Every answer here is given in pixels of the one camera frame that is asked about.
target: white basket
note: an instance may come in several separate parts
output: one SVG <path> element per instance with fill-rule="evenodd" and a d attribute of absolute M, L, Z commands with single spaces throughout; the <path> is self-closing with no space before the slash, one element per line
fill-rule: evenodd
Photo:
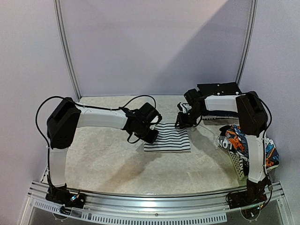
<path fill-rule="evenodd" d="M 229 157 L 232 161 L 234 170 L 235 170 L 236 175 L 238 176 L 239 180 L 246 179 L 247 177 L 245 176 L 244 170 L 243 170 L 243 159 L 240 156 L 238 156 L 234 153 L 231 153 L 231 152 L 229 152 Z"/>

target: clothing item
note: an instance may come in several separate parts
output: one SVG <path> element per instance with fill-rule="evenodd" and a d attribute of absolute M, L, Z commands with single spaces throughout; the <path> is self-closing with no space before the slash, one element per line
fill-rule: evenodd
<path fill-rule="evenodd" d="M 154 127 L 158 131 L 154 143 L 144 144 L 144 151 L 191 151 L 187 129 L 175 127 L 174 123 L 159 123 Z"/>
<path fill-rule="evenodd" d="M 243 159 L 244 173 L 247 176 L 249 171 L 249 152 L 248 143 L 245 134 L 240 127 L 232 124 L 220 128 L 221 134 L 218 138 L 218 144 L 223 149 L 239 155 Z M 279 165 L 279 154 L 276 150 L 274 142 L 265 138 L 266 166 L 275 168 Z"/>

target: striped cloth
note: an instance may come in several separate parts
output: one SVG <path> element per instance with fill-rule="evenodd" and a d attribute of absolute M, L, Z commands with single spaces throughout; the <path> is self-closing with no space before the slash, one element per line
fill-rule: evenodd
<path fill-rule="evenodd" d="M 187 129 L 175 127 L 175 123 L 159 123 L 154 127 L 158 136 L 154 143 L 144 144 L 144 151 L 190 151 Z"/>

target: colorful fabric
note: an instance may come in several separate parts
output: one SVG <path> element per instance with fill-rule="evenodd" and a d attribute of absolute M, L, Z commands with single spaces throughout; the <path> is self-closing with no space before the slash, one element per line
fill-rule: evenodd
<path fill-rule="evenodd" d="M 220 128 L 221 135 L 218 143 L 223 149 L 227 149 L 239 155 L 244 161 L 244 167 L 249 167 L 249 152 L 248 143 L 245 134 L 240 130 L 240 127 L 232 124 Z M 266 166 L 272 167 L 279 164 L 279 154 L 276 150 L 274 142 L 265 138 Z"/>

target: metal frame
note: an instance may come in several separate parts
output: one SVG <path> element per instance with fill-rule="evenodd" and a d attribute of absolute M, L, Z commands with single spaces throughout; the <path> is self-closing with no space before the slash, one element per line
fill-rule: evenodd
<path fill-rule="evenodd" d="M 80 94 L 78 81 L 77 81 L 77 78 L 76 78 L 76 75 L 74 72 L 74 67 L 72 64 L 71 56 L 70 56 L 70 51 L 69 51 L 65 28 L 64 28 L 64 23 L 63 23 L 63 19 L 62 19 L 60 0 L 54 0 L 54 9 L 55 9 L 57 25 L 58 25 L 59 34 L 60 34 L 62 50 L 64 52 L 65 60 L 66 60 L 66 64 L 67 64 L 67 69 L 69 71 L 69 75 L 70 75 L 70 79 L 71 79 L 71 83 L 73 85 L 75 95 L 77 97 L 77 100 L 79 100 L 82 96 Z"/>
<path fill-rule="evenodd" d="M 278 200 L 283 222 L 292 225 L 280 183 L 274 183 L 273 188 L 271 201 Z M 181 222 L 183 225 L 214 224 L 218 223 L 215 218 L 225 222 L 227 212 L 240 210 L 229 209 L 225 200 L 226 195 L 232 191 L 245 189 L 238 187 L 185 195 L 118 195 L 81 191 L 87 195 L 84 209 L 73 209 L 70 217 L 108 225 L 123 224 L 123 221 L 127 225 L 181 225 Z M 47 191 L 47 184 L 32 183 L 21 220 L 22 225 L 28 224 L 33 207 L 59 214 L 60 205 L 45 200 Z"/>
<path fill-rule="evenodd" d="M 246 32 L 244 46 L 243 46 L 242 58 L 240 61 L 238 74 L 237 74 L 237 77 L 235 80 L 238 85 L 240 84 L 240 80 L 241 80 L 242 73 L 243 73 L 246 59 L 247 59 L 247 54 L 249 51 L 250 40 L 251 40 L 253 26 L 254 26 L 254 20 L 255 20 L 256 7 L 257 7 L 257 0 L 252 0 L 251 9 L 249 11 L 249 19 L 248 19 L 247 32 Z M 71 59 L 70 52 L 69 52 L 68 41 L 66 38 L 66 32 L 65 32 L 64 23 L 63 23 L 60 0 L 54 0 L 54 8 L 55 8 L 55 13 L 56 13 L 57 25 L 59 28 L 61 45 L 62 45 L 62 49 L 63 49 L 64 55 L 65 55 L 65 60 L 66 60 L 67 68 L 69 71 L 71 83 L 73 85 L 73 89 L 76 94 L 76 97 L 78 99 L 80 99 L 82 97 L 82 95 L 80 93 L 80 88 L 78 85 L 78 81 L 77 81 L 77 78 L 75 75 L 74 67 L 72 64 L 72 59 Z"/>
<path fill-rule="evenodd" d="M 242 54 L 242 58 L 241 58 L 241 61 L 240 61 L 238 74 L 237 74 L 237 77 L 236 77 L 236 80 L 235 80 L 235 82 L 238 85 L 240 84 L 242 74 L 243 74 L 243 71 L 244 71 L 244 68 L 245 68 L 246 60 L 247 60 L 247 55 L 248 55 L 250 42 L 251 42 L 251 37 L 252 37 L 252 32 L 253 32 L 253 27 L 254 27 L 256 8 L 257 8 L 257 0 L 252 0 L 251 9 L 250 9 L 250 12 L 249 12 L 249 20 L 248 20 L 246 38 L 245 38 L 245 43 L 244 43 L 244 47 L 243 47 L 243 54 Z"/>

